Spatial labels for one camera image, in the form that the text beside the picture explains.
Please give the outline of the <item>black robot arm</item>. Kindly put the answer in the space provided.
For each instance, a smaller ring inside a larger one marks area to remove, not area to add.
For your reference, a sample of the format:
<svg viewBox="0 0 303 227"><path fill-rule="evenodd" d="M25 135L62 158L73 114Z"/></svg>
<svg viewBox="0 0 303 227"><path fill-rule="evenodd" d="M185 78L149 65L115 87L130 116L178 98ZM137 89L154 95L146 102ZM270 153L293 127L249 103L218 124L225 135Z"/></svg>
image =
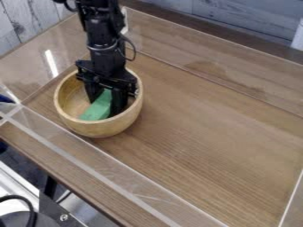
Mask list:
<svg viewBox="0 0 303 227"><path fill-rule="evenodd" d="M87 33L87 48L90 60L78 60L77 78L85 83L87 96L94 110L95 105L105 103L106 116L98 119L114 117L121 114L129 105L130 95L134 95L138 87L138 78L129 71L126 43L134 46L133 41L122 33L126 28L126 17L121 10L119 0L74 0L71 7L69 0L53 0L63 4L71 12L79 14L81 24Z"/></svg>

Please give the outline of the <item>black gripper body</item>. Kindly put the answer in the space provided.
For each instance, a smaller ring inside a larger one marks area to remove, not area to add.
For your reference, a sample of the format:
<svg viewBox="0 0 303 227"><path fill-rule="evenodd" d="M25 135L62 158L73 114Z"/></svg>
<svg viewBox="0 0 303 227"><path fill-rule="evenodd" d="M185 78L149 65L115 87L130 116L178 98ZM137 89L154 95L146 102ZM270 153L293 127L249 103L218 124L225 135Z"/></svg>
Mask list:
<svg viewBox="0 0 303 227"><path fill-rule="evenodd" d="M77 78L85 82L97 82L103 88L113 90L119 88L134 95L138 89L138 78L127 68L118 69L110 75L98 73L93 68L90 60L78 60L77 67L79 69Z"/></svg>

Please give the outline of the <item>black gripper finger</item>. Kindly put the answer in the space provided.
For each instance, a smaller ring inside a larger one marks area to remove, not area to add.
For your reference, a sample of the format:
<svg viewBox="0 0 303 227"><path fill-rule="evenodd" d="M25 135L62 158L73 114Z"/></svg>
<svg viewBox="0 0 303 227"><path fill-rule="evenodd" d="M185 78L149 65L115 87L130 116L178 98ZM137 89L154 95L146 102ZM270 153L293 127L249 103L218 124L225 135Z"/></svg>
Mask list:
<svg viewBox="0 0 303 227"><path fill-rule="evenodd" d="M85 85L90 102L94 103L105 89L97 82L85 82Z"/></svg>
<svg viewBox="0 0 303 227"><path fill-rule="evenodd" d="M111 91L111 105L110 116L121 114L129 104L129 92L119 88L114 88Z"/></svg>

